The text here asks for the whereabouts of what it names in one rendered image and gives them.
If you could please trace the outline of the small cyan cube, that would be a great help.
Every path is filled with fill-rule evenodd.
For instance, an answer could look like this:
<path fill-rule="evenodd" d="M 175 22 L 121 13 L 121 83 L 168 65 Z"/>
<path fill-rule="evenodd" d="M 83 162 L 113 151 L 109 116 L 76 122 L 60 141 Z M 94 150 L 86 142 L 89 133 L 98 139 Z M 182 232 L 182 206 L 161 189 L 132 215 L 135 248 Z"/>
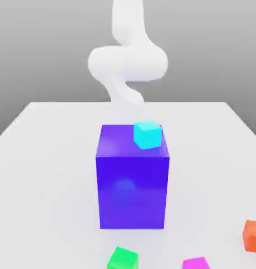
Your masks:
<path fill-rule="evenodd" d="M 162 127 L 154 121 L 140 121 L 133 126 L 133 141 L 142 150 L 157 148 L 162 143 Z"/>

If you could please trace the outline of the small green cube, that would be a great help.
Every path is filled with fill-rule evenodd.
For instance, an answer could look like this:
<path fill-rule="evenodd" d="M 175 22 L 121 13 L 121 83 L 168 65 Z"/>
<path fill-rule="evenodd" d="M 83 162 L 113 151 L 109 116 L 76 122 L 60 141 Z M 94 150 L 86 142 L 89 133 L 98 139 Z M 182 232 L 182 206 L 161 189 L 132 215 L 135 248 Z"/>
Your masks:
<path fill-rule="evenodd" d="M 106 269 L 138 269 L 138 254 L 117 246 Z"/>

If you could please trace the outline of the small magenta cube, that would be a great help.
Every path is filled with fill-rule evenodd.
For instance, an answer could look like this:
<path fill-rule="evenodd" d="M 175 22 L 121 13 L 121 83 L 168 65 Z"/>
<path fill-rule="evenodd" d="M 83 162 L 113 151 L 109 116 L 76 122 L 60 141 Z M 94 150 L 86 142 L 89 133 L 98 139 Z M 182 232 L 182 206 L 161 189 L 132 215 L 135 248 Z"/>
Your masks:
<path fill-rule="evenodd" d="M 182 269 L 210 269 L 210 266 L 205 257 L 197 257 L 183 260 Z"/>

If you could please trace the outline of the small orange cube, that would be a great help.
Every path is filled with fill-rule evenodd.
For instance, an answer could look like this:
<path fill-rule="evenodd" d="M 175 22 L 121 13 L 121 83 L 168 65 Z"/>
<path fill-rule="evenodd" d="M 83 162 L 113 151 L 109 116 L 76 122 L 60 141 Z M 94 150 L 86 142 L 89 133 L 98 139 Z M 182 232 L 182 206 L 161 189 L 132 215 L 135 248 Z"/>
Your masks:
<path fill-rule="evenodd" d="M 242 237 L 245 250 L 256 253 L 256 221 L 246 220 Z"/>

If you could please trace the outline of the large purple box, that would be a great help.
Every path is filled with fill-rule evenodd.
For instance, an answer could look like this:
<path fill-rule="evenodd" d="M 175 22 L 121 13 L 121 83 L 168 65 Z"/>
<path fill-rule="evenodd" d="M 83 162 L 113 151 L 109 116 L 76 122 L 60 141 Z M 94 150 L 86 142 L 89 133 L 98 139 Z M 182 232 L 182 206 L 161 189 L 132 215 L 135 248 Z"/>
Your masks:
<path fill-rule="evenodd" d="M 169 152 L 142 150 L 132 125 L 102 125 L 95 156 L 101 229 L 163 229 Z"/>

